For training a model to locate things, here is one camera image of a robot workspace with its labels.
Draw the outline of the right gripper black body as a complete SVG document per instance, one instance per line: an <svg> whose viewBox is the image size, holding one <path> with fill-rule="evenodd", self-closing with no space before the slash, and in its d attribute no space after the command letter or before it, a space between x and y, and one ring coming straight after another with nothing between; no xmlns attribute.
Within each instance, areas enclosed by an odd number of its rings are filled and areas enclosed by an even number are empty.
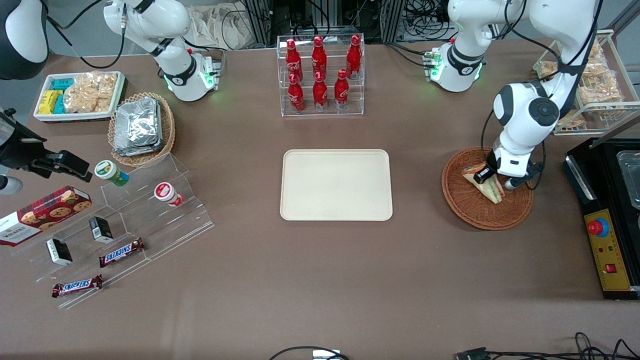
<svg viewBox="0 0 640 360"><path fill-rule="evenodd" d="M14 114L14 108L1 109L0 162L9 169L30 171L32 160L48 157L48 139L16 121Z"/></svg>

